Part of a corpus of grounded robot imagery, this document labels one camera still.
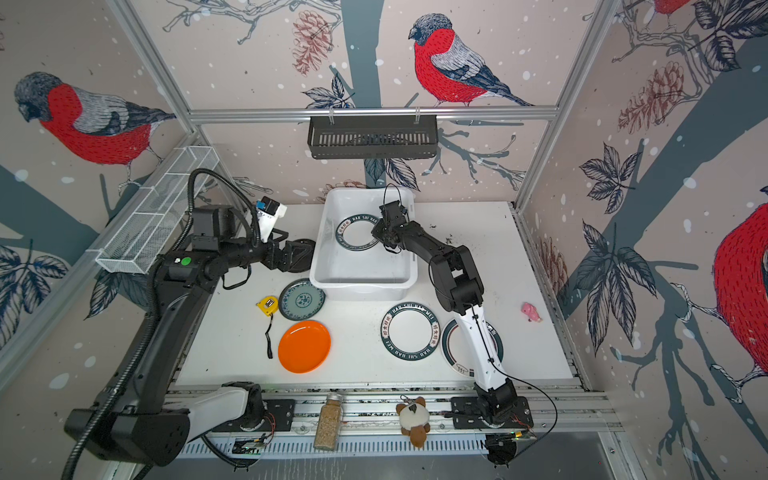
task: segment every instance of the plush toy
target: plush toy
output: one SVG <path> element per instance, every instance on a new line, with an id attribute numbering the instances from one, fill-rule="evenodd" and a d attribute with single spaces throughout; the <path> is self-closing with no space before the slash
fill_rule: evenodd
<path id="1" fill-rule="evenodd" d="M 400 415 L 400 432 L 410 437 L 413 446 L 423 449 L 429 433 L 429 410 L 424 397 L 409 400 L 407 405 L 399 403 L 396 409 Z"/>

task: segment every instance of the plate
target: plate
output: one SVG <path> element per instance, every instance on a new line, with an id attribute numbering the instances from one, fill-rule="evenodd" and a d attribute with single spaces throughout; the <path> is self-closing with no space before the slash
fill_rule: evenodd
<path id="1" fill-rule="evenodd" d="M 504 359 L 502 338 L 490 323 L 486 322 L 485 325 L 488 327 L 488 332 L 491 333 L 491 339 L 496 348 L 498 360 L 501 362 Z M 461 373 L 463 376 L 475 376 L 475 370 L 468 366 L 471 362 L 469 358 L 469 345 L 461 330 L 459 330 L 455 319 L 451 320 L 442 332 L 442 354 L 456 372 Z"/>
<path id="2" fill-rule="evenodd" d="M 367 227 L 365 229 L 363 228 L 356 228 L 355 232 L 353 233 L 351 240 L 356 238 L 360 239 L 360 241 L 365 241 L 367 239 L 371 239 L 368 243 L 363 243 L 361 245 L 353 245 L 347 240 L 344 239 L 344 233 L 347 231 L 349 226 L 351 226 L 354 223 L 357 222 L 370 222 L 376 225 L 379 222 L 379 218 L 375 217 L 373 215 L 368 214 L 357 214 L 352 215 L 351 217 L 347 217 L 344 220 L 342 220 L 341 223 L 339 223 L 339 226 L 336 227 L 336 241 L 339 242 L 339 245 L 346 248 L 347 250 L 351 250 L 353 252 L 359 252 L 363 250 L 368 250 L 369 248 L 376 245 L 379 241 L 375 238 L 371 237 L 371 230 Z"/>
<path id="3" fill-rule="evenodd" d="M 280 339 L 277 358 L 286 370 L 307 373 L 323 363 L 331 350 L 331 335 L 320 322 L 304 320 L 290 327 Z"/>
<path id="4" fill-rule="evenodd" d="M 299 322 L 317 313 L 326 302 L 326 293 L 302 278 L 289 283 L 280 294 L 277 306 L 288 320 Z"/>
<path id="5" fill-rule="evenodd" d="M 417 313 L 417 318 L 401 318 L 396 323 L 398 315 L 403 313 L 407 315 L 410 312 Z M 425 319 L 426 324 L 414 323 L 419 317 Z M 435 314 L 426 306 L 421 303 L 404 302 L 398 303 L 387 311 L 382 319 L 380 334 L 384 347 L 389 353 L 403 360 L 420 360 L 432 355 L 432 352 L 437 349 L 437 345 L 440 343 L 440 324 Z M 398 346 L 393 337 L 399 337 L 400 342 L 405 341 L 409 345 L 405 346 L 404 343 L 400 343 Z M 423 342 L 419 343 L 419 338 L 426 340 L 426 346 L 419 346 L 423 344 Z"/>

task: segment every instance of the white wire mesh basket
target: white wire mesh basket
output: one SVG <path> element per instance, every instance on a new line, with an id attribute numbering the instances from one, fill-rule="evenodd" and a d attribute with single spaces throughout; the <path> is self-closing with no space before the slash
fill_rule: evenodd
<path id="1" fill-rule="evenodd" d="M 155 185 L 137 192 L 146 197 L 98 254 L 96 262 L 105 270 L 146 273 L 187 211 L 190 172 L 196 168 L 213 170 L 219 164 L 212 147 L 193 146 L 177 151 L 168 172 Z M 195 195 L 207 181 L 208 175 L 197 176 Z"/>

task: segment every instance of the tape measure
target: tape measure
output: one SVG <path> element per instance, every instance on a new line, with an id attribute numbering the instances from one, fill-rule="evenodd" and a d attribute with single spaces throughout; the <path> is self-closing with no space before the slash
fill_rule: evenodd
<path id="1" fill-rule="evenodd" d="M 274 316 L 278 308 L 277 297 L 268 296 L 267 298 L 265 298 L 264 300 L 261 300 L 256 305 L 259 307 L 259 309 L 262 312 L 264 312 L 264 315 L 270 318 L 270 326 L 266 328 L 266 332 L 264 332 L 264 335 L 266 336 L 266 357 L 268 359 L 271 359 L 272 358 L 272 340 L 270 339 L 270 330 L 272 329 L 272 317 Z"/>
<path id="2" fill-rule="evenodd" d="M 277 312 L 277 297 L 268 296 L 264 300 L 261 300 L 259 303 L 257 303 L 256 306 L 258 306 L 259 309 L 264 312 L 264 315 L 272 316 L 275 314 L 275 312 Z"/>

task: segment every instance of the orange plate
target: orange plate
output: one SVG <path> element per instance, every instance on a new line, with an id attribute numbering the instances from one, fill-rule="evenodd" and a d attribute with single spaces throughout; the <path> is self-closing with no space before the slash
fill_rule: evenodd
<path id="1" fill-rule="evenodd" d="M 325 361 L 331 350 L 331 335 L 320 322 L 304 320 L 290 327 L 277 347 L 280 363 L 293 373 L 307 373 Z"/>

